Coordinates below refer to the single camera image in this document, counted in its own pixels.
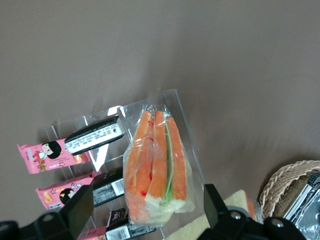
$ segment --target cartoon face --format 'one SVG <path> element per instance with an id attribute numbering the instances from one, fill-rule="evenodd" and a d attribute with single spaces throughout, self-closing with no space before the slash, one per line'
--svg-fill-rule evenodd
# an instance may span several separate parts
<path id="1" fill-rule="evenodd" d="M 49 147 L 49 143 L 45 143 L 42 145 L 42 151 L 47 154 L 47 155 L 51 155 L 54 152 L 51 150 L 51 148 Z"/>
<path id="2" fill-rule="evenodd" d="M 68 197 L 71 199 L 75 194 L 76 192 L 71 190 L 70 193 L 68 194 Z"/>
<path id="3" fill-rule="evenodd" d="M 60 200 L 63 204 L 66 204 L 75 194 L 74 190 L 67 188 L 60 192 Z"/>

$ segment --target clear acrylic stand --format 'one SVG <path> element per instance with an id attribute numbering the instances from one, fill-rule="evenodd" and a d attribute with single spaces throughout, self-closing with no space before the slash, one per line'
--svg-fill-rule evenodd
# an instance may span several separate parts
<path id="1" fill-rule="evenodd" d="M 92 171 L 97 172 L 100 170 L 100 172 L 105 173 L 113 168 L 122 166 L 123 154 L 129 143 L 132 141 L 133 135 L 136 131 L 137 121 L 140 117 L 141 110 L 145 105 L 166 105 L 169 109 L 178 126 L 180 137 L 192 168 L 194 187 L 193 202 L 195 204 L 194 211 L 187 213 L 174 213 L 169 222 L 164 226 L 159 227 L 157 231 L 137 238 L 161 240 L 166 239 L 170 234 L 204 214 L 204 175 L 197 157 L 179 93 L 176 89 L 165 90 L 161 95 L 146 98 L 125 106 L 115 106 L 98 113 L 81 116 L 75 120 L 47 127 L 45 131 L 48 136 L 48 140 L 54 141 L 66 138 L 71 133 L 105 119 L 107 116 L 119 114 L 125 128 L 124 137 L 115 142 L 89 151 L 91 162 L 60 169 L 66 180 L 88 174 Z M 96 207 L 86 225 L 86 230 L 107 225 L 110 211 L 114 211 L 125 206 L 125 198 L 122 196 Z"/>

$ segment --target orange stick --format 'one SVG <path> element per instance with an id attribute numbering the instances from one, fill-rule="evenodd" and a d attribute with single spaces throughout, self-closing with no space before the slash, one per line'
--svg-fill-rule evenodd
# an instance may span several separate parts
<path id="1" fill-rule="evenodd" d="M 153 125 L 154 151 L 152 165 L 152 180 L 148 195 L 154 199 L 163 199 L 167 185 L 167 140 L 166 125 L 163 111 L 156 111 Z"/>
<path id="2" fill-rule="evenodd" d="M 142 137 L 146 135 L 149 121 L 151 119 L 151 112 L 144 111 L 140 118 L 140 122 L 136 128 L 133 144 L 126 162 L 125 174 L 124 174 L 124 187 L 131 193 L 136 192 L 137 186 L 137 167 L 139 161 L 139 155 L 142 149 L 143 140 Z"/>
<path id="3" fill-rule="evenodd" d="M 171 138 L 173 156 L 172 199 L 184 201 L 187 199 L 187 172 L 183 145 L 175 120 L 168 117 L 166 124 Z"/>
<path id="4" fill-rule="evenodd" d="M 152 179 L 152 164 L 154 159 L 154 120 L 149 121 L 145 140 L 139 155 L 138 170 L 136 172 L 136 195 L 145 198 Z"/>

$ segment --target green filling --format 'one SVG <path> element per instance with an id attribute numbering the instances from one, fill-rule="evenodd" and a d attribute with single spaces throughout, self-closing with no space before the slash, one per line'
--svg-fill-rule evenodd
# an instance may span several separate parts
<path id="1" fill-rule="evenodd" d="M 173 178 L 173 152 L 172 143 L 167 123 L 165 124 L 165 138 L 166 138 L 166 158 L 167 158 L 167 175 L 166 175 L 166 187 L 163 201 L 160 203 L 160 208 L 165 208 L 172 199 L 172 178 Z"/>

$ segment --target pink snack package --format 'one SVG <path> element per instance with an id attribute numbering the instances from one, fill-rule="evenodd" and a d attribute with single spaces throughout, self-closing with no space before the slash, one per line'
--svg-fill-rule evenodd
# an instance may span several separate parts
<path id="1" fill-rule="evenodd" d="M 18 149 L 24 159 L 30 174 L 38 174 L 44 171 L 59 169 L 76 164 L 84 164 L 90 161 L 86 152 L 79 155 L 71 155 L 65 149 L 65 139 L 50 141 L 43 144 L 19 145 Z"/>
<path id="2" fill-rule="evenodd" d="M 76 194 L 81 186 L 90 185 L 94 177 L 95 174 L 93 172 L 56 183 L 45 189 L 37 188 L 35 191 L 47 210 L 63 208 L 67 201 Z"/>
<path id="3" fill-rule="evenodd" d="M 107 226 L 102 226 L 83 231 L 80 233 L 77 240 L 106 240 L 106 228 Z"/>

